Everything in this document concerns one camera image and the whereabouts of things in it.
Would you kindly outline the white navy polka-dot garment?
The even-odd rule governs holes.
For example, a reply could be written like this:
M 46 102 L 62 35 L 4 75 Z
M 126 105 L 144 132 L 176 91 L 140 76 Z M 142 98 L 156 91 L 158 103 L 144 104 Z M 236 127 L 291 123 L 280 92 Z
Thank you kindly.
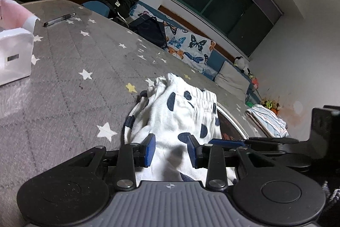
M 151 165 L 136 170 L 136 181 L 201 181 L 207 169 L 195 169 L 187 151 L 186 136 L 199 144 L 222 137 L 217 96 L 187 84 L 169 73 L 158 77 L 140 93 L 139 102 L 125 122 L 125 143 L 141 143 L 149 134 L 156 138 Z

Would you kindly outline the round induction cooker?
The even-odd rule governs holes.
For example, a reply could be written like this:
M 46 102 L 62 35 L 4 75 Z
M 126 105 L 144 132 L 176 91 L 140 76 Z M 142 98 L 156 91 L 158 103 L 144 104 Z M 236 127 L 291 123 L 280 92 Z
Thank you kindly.
M 239 141 L 261 136 L 253 125 L 250 125 L 250 129 L 247 131 L 236 118 L 220 104 L 217 106 L 217 114 L 223 140 Z

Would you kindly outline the folded blue striped cloth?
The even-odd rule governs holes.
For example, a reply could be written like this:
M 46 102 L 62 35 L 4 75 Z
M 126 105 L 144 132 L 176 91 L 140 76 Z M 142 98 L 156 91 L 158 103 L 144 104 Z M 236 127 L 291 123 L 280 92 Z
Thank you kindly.
M 247 109 L 245 113 L 263 130 L 263 132 L 271 138 L 289 137 L 286 128 L 286 122 L 277 117 L 273 111 L 261 106 L 253 105 Z

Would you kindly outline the orange yellow toy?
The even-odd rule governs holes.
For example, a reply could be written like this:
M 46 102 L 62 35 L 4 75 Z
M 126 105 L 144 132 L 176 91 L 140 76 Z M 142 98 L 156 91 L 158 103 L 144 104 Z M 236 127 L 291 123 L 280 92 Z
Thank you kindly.
M 281 109 L 279 102 L 275 100 L 262 100 L 261 105 L 271 110 L 276 115 L 279 113 L 279 110 Z

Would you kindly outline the grey pillow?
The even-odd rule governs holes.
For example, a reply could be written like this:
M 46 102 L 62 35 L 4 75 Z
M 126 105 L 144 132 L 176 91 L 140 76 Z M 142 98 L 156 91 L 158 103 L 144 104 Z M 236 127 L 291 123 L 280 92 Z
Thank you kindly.
M 250 85 L 249 80 L 244 78 L 228 61 L 223 63 L 214 81 L 218 86 L 238 99 L 245 100 Z

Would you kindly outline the plush toy on sill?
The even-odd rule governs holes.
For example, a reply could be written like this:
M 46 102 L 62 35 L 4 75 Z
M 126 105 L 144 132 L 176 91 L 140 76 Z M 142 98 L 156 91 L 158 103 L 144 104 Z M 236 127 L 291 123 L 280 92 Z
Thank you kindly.
M 243 73 L 248 76 L 251 74 L 249 66 L 246 64 L 245 59 L 242 56 L 235 57 L 234 65 Z

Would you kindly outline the butterfly print pillow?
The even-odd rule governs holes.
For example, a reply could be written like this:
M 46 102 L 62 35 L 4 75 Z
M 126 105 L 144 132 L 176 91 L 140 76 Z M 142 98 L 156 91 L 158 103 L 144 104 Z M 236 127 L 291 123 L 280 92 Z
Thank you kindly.
M 163 22 L 167 41 L 166 50 L 200 73 L 205 71 L 207 61 L 216 43 L 185 29 Z

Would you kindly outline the dark navy backpack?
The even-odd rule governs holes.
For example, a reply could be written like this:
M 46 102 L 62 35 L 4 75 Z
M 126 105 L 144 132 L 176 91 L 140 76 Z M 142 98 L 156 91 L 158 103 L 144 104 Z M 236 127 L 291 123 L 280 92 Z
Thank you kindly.
M 129 29 L 163 50 L 167 48 L 165 28 L 157 18 L 143 14 L 129 23 Z

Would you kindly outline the blue sofa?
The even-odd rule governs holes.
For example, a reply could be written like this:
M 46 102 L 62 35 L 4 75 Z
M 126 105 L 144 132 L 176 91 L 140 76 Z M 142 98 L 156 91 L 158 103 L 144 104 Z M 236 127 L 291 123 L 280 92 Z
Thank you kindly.
M 89 10 L 93 10 L 95 12 L 99 12 L 102 16 L 108 17 L 109 14 L 109 7 L 103 4 L 100 1 L 91 1 L 91 2 L 85 2 L 83 4 L 84 7 L 88 8 Z M 158 15 L 153 14 L 153 10 L 145 5 L 142 2 L 137 2 L 133 8 L 131 9 L 129 13 L 129 17 L 124 19 L 121 16 L 115 17 L 115 18 L 110 18 L 112 20 L 117 20 L 118 23 L 123 24 L 123 26 L 129 26 L 129 23 L 131 23 L 133 20 L 137 19 L 138 17 L 142 16 L 143 14 L 147 14 L 151 17 L 157 18 L 157 21 L 160 21 L 163 23 L 164 21 L 178 27 L 181 29 L 184 29 L 183 27 L 179 26 L 179 24 L 175 23 L 173 20 L 168 18 L 166 15 L 162 14 L 161 12 L 158 13 Z M 205 71 L 202 73 L 204 76 L 207 78 L 211 79 L 214 81 L 215 76 L 218 74 L 220 71 L 223 63 L 225 61 L 228 61 L 232 66 L 236 68 L 236 70 L 243 75 L 244 78 L 249 80 L 249 88 L 247 90 L 247 94 L 245 97 L 245 102 L 246 103 L 252 103 L 252 104 L 259 104 L 260 99 L 259 97 L 255 94 L 255 87 L 251 81 L 251 79 L 248 77 L 247 74 L 243 74 L 230 60 L 225 58 L 222 54 L 220 54 L 216 49 L 211 53 L 210 58 L 207 61 L 207 66 L 205 68 Z

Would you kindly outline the black bag on sofa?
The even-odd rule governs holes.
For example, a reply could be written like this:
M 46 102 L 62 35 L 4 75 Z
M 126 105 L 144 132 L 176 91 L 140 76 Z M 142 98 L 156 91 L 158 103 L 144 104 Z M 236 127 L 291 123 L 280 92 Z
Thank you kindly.
M 108 18 L 115 18 L 121 16 L 126 19 L 133 6 L 139 0 L 98 0 L 109 7 Z

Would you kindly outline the dark green window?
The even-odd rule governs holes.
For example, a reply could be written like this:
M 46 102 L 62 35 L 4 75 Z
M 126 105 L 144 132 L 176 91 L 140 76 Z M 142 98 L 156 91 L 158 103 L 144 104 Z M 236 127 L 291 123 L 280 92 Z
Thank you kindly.
M 251 56 L 282 15 L 272 0 L 175 0 Z

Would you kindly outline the black pen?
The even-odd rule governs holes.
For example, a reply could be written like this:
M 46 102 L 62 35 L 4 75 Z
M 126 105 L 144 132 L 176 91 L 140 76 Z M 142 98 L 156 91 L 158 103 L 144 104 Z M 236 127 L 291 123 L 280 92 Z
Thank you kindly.
M 59 23 L 59 22 L 61 22 L 61 21 L 68 20 L 68 19 L 74 17 L 75 15 L 76 15 L 76 13 L 65 14 L 65 15 L 63 15 L 63 16 L 60 16 L 60 17 L 57 17 L 57 18 L 55 18 L 55 19 L 53 19 L 53 20 L 49 20 L 49 21 L 45 22 L 45 23 L 43 24 L 43 26 L 46 28 L 46 27 L 51 26 L 51 25 L 53 25 L 53 24 Z

